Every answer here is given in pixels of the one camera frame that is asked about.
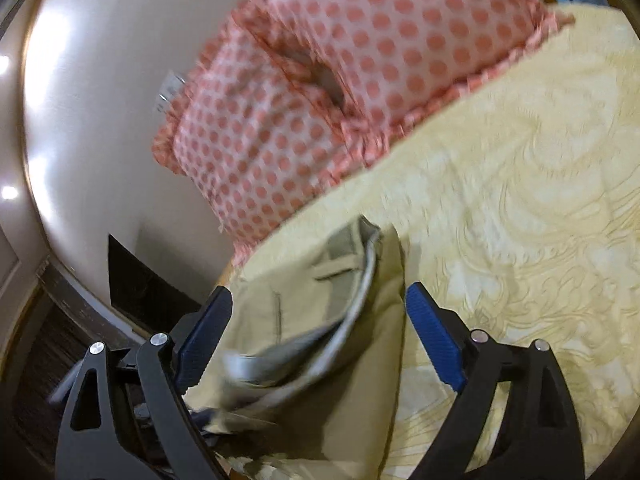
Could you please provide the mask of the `lower pink polka-dot pillow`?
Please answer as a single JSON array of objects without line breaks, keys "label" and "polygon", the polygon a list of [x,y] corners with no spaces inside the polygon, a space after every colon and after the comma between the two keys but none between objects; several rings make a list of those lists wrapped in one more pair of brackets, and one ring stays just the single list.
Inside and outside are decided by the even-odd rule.
[{"label": "lower pink polka-dot pillow", "polygon": [[348,120],[309,66],[265,43],[266,24],[234,12],[209,39],[152,143],[189,178],[243,264],[287,218],[372,166],[393,133]]}]

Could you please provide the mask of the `upper pink polka-dot pillow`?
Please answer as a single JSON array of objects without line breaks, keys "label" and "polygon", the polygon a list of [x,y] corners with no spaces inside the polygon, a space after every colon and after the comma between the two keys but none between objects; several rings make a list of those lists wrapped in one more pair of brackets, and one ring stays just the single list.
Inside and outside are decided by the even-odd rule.
[{"label": "upper pink polka-dot pillow", "polygon": [[539,48],[570,14],[541,0],[247,0],[260,38],[340,86],[347,128],[418,122]]}]

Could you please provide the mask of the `khaki beige pants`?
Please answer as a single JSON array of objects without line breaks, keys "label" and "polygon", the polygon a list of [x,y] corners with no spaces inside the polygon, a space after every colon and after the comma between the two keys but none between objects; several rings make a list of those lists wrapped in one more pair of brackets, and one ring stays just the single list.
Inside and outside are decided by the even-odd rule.
[{"label": "khaki beige pants", "polygon": [[184,400],[251,479],[375,479],[397,405],[404,262],[395,229],[357,217],[232,288],[232,317]]}]

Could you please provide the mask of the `yellow patterned bed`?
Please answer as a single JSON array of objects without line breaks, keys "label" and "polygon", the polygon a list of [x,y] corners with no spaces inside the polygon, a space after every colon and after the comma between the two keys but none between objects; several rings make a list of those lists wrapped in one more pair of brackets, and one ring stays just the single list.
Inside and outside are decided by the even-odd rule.
[{"label": "yellow patterned bed", "polygon": [[405,279],[495,339],[551,344],[591,479],[639,453],[639,38],[622,11],[574,23],[428,118],[285,222],[232,285],[350,218],[393,226]]}]

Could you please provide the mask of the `pink polka-dot pillow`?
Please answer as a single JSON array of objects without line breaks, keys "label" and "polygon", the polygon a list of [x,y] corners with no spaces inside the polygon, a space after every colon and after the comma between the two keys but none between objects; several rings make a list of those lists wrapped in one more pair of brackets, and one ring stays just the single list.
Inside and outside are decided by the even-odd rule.
[{"label": "pink polka-dot pillow", "polygon": [[340,86],[347,128],[418,122],[539,48],[570,14],[541,0],[247,0],[260,38]]},{"label": "pink polka-dot pillow", "polygon": [[265,43],[266,24],[234,12],[209,39],[152,143],[189,178],[243,264],[287,218],[372,166],[393,133],[348,120],[309,66]]}]

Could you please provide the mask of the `dark bedside furniture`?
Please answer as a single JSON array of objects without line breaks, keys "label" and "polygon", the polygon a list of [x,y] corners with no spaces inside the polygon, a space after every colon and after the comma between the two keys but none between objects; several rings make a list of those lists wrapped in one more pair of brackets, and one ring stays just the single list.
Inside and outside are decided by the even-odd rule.
[{"label": "dark bedside furniture", "polygon": [[107,237],[111,306],[149,333],[170,332],[200,305],[166,282],[113,235]]}]

